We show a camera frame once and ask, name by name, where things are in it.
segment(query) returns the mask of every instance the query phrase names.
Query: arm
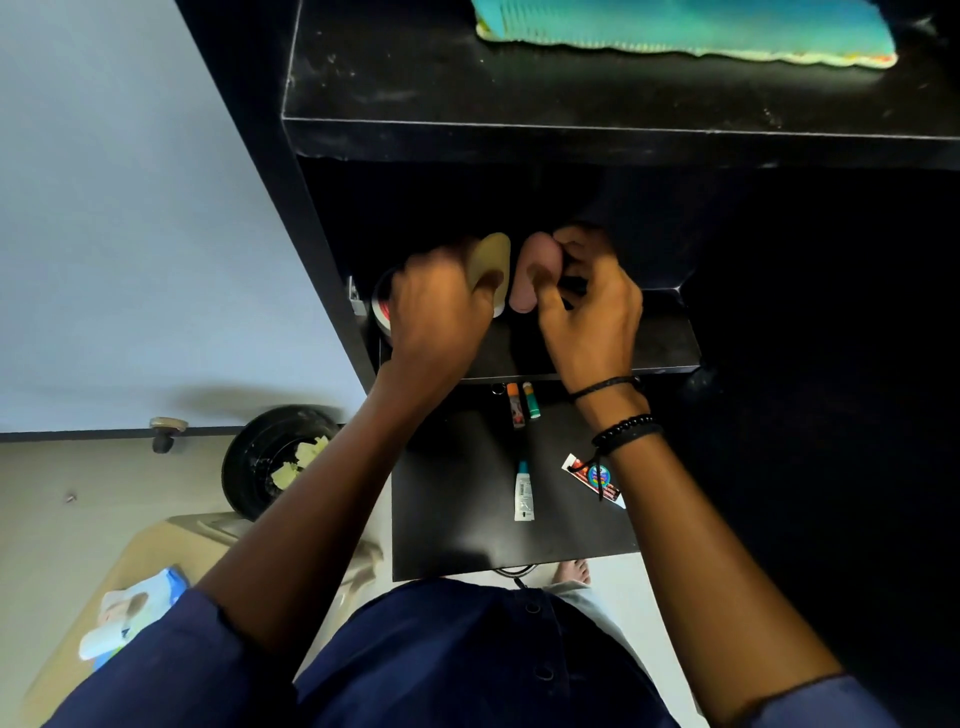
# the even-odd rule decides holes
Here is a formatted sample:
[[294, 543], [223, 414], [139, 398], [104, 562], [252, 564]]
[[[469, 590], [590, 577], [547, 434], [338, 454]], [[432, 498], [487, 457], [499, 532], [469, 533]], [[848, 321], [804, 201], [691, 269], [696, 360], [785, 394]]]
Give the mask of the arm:
[[[628, 375], [643, 308], [639, 289], [603, 232], [574, 227], [555, 237], [574, 258], [565, 274], [588, 280], [581, 299], [561, 292], [542, 269], [530, 271], [564, 386], [573, 392]], [[576, 346], [587, 340], [595, 346]], [[650, 411], [630, 385], [577, 405], [595, 432]], [[670, 639], [709, 720], [729, 723], [766, 698], [842, 671], [662, 437], [617, 449], [612, 463]]]
[[394, 276], [394, 355], [329, 446], [200, 581], [233, 627], [292, 679], [336, 594], [400, 451], [466, 372], [493, 315], [498, 279], [467, 288], [449, 249]]

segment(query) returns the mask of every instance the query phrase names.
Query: tiled floor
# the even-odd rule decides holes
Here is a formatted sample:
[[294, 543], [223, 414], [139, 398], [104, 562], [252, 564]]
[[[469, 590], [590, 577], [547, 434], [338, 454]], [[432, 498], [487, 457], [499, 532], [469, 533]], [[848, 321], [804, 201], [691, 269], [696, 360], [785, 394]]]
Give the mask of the tiled floor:
[[[0, 726], [16, 725], [24, 691], [133, 534], [170, 516], [228, 510], [220, 490], [228, 443], [188, 438], [167, 455], [153, 454], [148, 440], [0, 445]], [[66, 502], [69, 495], [76, 499]], [[362, 601], [394, 586], [390, 511], [388, 483], [365, 534], [385, 563]], [[545, 584], [553, 569], [540, 566], [524, 581]], [[674, 718], [684, 728], [706, 726], [640, 556], [593, 559], [590, 571]], [[457, 578], [513, 587], [489, 571]]]

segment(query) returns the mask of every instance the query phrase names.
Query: sleeve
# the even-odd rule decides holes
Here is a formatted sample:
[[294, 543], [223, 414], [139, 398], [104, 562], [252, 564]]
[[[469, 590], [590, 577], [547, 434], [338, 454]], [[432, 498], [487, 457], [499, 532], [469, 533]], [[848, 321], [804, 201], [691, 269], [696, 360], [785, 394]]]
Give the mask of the sleeve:
[[46, 725], [283, 724], [297, 699], [278, 673], [230, 628], [216, 604], [189, 590], [71, 692]]
[[898, 728], [863, 686], [849, 675], [831, 677], [768, 700], [748, 723], [751, 728]]

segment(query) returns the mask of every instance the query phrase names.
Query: black beaded bracelet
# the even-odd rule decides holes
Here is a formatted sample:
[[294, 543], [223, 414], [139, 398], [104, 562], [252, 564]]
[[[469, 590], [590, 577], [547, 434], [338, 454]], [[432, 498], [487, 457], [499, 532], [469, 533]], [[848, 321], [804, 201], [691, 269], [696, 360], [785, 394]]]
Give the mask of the black beaded bracelet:
[[610, 455], [611, 452], [617, 448], [622, 448], [627, 443], [632, 443], [634, 440], [639, 440], [641, 437], [655, 433], [663, 433], [663, 427], [657, 422], [657, 419], [653, 415], [634, 415], [622, 422], [618, 422], [613, 427], [608, 427], [594, 437], [590, 441], [596, 448], [593, 452], [593, 457], [579, 468], [570, 466], [568, 470], [570, 470], [571, 473], [577, 473], [586, 468], [587, 478], [589, 479], [590, 468], [595, 465], [597, 469], [597, 495], [600, 497], [600, 501], [603, 502], [604, 485], [600, 473], [600, 458], [605, 455]]
[[638, 376], [614, 376], [610, 379], [598, 381], [596, 384], [591, 384], [589, 387], [585, 387], [584, 389], [578, 389], [576, 392], [570, 395], [570, 398], [572, 400], [578, 400], [580, 397], [591, 395], [594, 392], [599, 392], [601, 389], [613, 387], [617, 384], [633, 384], [634, 389], [636, 389], [638, 392], [640, 391], [640, 379]]

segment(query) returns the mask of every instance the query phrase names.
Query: bare foot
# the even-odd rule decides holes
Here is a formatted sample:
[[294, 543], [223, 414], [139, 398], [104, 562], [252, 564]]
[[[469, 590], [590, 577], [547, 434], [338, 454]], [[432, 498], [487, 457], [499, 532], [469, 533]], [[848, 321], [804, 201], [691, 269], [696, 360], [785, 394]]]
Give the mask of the bare foot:
[[562, 584], [565, 581], [579, 581], [581, 584], [589, 584], [590, 567], [587, 565], [587, 559], [560, 562], [557, 565], [557, 573], [553, 575], [553, 583]]

